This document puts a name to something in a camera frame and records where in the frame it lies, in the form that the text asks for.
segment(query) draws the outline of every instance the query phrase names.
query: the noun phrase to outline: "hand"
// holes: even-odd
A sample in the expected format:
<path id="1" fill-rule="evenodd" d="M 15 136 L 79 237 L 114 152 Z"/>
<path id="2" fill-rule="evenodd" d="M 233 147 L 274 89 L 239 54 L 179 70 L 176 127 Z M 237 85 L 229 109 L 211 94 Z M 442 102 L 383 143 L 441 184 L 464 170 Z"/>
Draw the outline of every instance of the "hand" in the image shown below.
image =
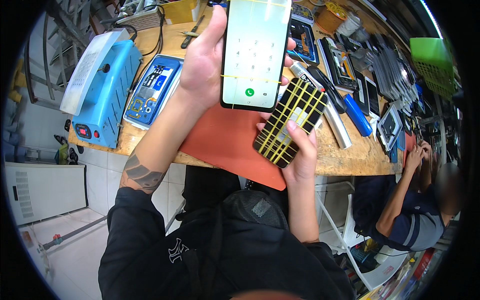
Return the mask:
<path id="1" fill-rule="evenodd" d="M 213 7 L 212 19 L 207 28 L 187 47 L 185 61 L 180 75 L 179 87 L 186 92 L 199 108 L 207 110 L 220 101 L 220 74 L 222 71 L 223 34 L 227 27 L 227 15 L 219 5 Z M 287 49 L 295 48 L 295 41 L 288 38 Z M 286 55 L 286 67 L 292 65 Z M 282 76 L 282 85 L 288 79 Z"/>
<path id="2" fill-rule="evenodd" d="M 429 143 L 427 143 L 424 140 L 421 140 L 419 143 L 419 146 L 425 151 L 425 157 L 424 159 L 428 162 L 430 162 L 431 157 L 432 157 L 432 146 L 430 146 Z"/>
<path id="3" fill-rule="evenodd" d="M 413 174 L 424 156 L 425 150 L 423 150 L 420 146 L 414 145 L 412 151 L 407 156 L 405 171 Z"/>
<path id="4" fill-rule="evenodd" d="M 261 112 L 260 115 L 268 120 L 270 114 Z M 264 123 L 258 123 L 258 130 L 265 127 Z M 307 135 L 300 126 L 292 120 L 286 124 L 288 134 L 299 147 L 299 151 L 293 161 L 282 169 L 287 187 L 294 185 L 313 184 L 315 180 L 315 168 L 317 166 L 317 141 L 315 129 Z"/>

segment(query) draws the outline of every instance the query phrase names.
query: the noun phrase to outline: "orange silicone mat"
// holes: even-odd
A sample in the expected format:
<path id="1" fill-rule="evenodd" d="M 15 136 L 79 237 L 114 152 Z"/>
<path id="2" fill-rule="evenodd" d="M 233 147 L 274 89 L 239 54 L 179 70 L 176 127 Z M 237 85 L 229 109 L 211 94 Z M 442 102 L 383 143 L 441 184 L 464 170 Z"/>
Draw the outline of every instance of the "orange silicone mat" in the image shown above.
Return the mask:
<path id="1" fill-rule="evenodd" d="M 258 112 L 223 108 L 209 109 L 190 131 L 180 151 L 216 167 L 277 190 L 286 187 L 279 167 L 253 148 L 264 121 Z"/>

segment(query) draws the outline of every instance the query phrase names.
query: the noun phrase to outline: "black cable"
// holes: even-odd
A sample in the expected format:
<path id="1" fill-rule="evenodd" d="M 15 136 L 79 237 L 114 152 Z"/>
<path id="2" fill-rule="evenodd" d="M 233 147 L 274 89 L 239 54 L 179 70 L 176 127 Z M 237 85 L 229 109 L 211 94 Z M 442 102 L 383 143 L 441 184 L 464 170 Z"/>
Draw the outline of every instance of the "black cable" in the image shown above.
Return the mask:
<path id="1" fill-rule="evenodd" d="M 364 235 L 361 235 L 361 236 L 363 236 L 363 242 L 365 243 L 365 246 L 367 246 L 367 249 L 370 250 L 370 251 L 372 251 L 372 252 L 378 253 L 378 254 L 383 254 L 383 255 L 386 255 L 386 256 L 394 257 L 394 256 L 401 256 L 401 255 L 403 255 L 403 254 L 409 254 L 409 253 L 412 253 L 412 252 L 416 252 L 416 251 L 409 251 L 409 252 L 407 252 L 407 253 L 402 253 L 402 254 L 397 254 L 397 255 L 389 255 L 389 254 L 377 252 L 377 251 L 375 251 L 374 249 L 370 248 L 370 247 L 367 245 L 367 241 L 365 240 L 365 236 L 364 236 Z"/>
<path id="2" fill-rule="evenodd" d="M 150 51 L 148 53 L 145 53 L 145 54 L 142 54 L 142 56 L 147 56 L 149 54 L 152 54 L 155 51 L 155 49 L 157 49 L 157 47 L 160 46 L 160 43 L 162 44 L 160 47 L 161 48 L 163 47 L 163 37 L 162 37 L 163 30 L 162 29 L 163 29 L 163 21 L 165 20 L 165 9 L 161 5 L 158 5 L 158 4 L 147 5 L 147 6 L 144 7 L 144 9 L 149 8 L 149 7 L 156 7 L 156 6 L 158 6 L 162 10 L 162 13 L 161 13 L 161 16 L 160 16 L 160 32 L 158 33 L 158 40 L 156 42 L 155 47 L 152 49 L 152 51 Z"/>
<path id="3" fill-rule="evenodd" d="M 135 29 L 135 27 L 133 27 L 132 25 L 128 25 L 128 24 L 115 24 L 113 27 L 115 28 L 131 28 L 133 30 L 133 35 L 130 37 L 130 39 L 132 41 L 135 41 L 135 39 L 137 38 L 137 30 Z"/>
<path id="4" fill-rule="evenodd" d="M 150 51 L 146 54 L 142 54 L 142 56 L 146 56 L 146 55 L 151 54 L 155 49 L 157 49 L 157 47 L 158 47 L 158 50 L 156 51 L 155 55 L 162 52 L 162 48 L 163 48 L 163 21 L 165 20 L 165 9 L 161 5 L 158 5 L 158 4 L 147 5 L 147 6 L 144 7 L 144 9 L 148 8 L 148 7 L 156 7 L 156 6 L 158 6 L 162 11 L 161 16 L 160 16 L 160 32 L 158 34 L 158 41 L 155 45 L 155 48 L 153 48 L 152 51 Z M 132 82 L 132 85 L 130 85 L 130 91 L 133 91 L 133 89 L 136 87 L 136 85 L 138 84 L 138 81 L 143 76 L 143 73 L 144 73 L 145 69 L 150 65 L 150 63 L 152 62 L 155 55 L 148 61 L 148 63 L 146 63 L 144 65 L 144 68 L 140 71 L 140 76 L 138 76 L 137 79 L 134 82 Z"/>

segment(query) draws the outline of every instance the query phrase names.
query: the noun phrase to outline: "glue tube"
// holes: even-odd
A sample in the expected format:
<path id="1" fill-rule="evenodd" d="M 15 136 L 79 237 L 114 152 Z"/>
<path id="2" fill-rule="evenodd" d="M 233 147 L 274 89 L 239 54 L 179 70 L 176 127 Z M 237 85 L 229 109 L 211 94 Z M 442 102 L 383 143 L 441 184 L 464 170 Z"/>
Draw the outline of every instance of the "glue tube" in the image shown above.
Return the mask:
<path id="1" fill-rule="evenodd" d="M 302 66 L 299 61 L 294 61 L 290 67 L 290 70 L 296 77 L 317 88 L 319 91 L 325 90 L 324 87 L 317 80 L 315 80 L 312 75 L 310 75 L 307 69 L 305 69 L 305 67 Z M 328 121 L 328 124 L 330 124 L 330 127 L 332 128 L 333 134 L 335 135 L 336 141 L 338 142 L 340 148 L 347 149 L 348 147 L 352 146 L 352 141 L 348 136 L 347 129 L 345 128 L 338 111 L 330 100 L 330 97 L 328 97 L 326 104 L 324 115 Z"/>

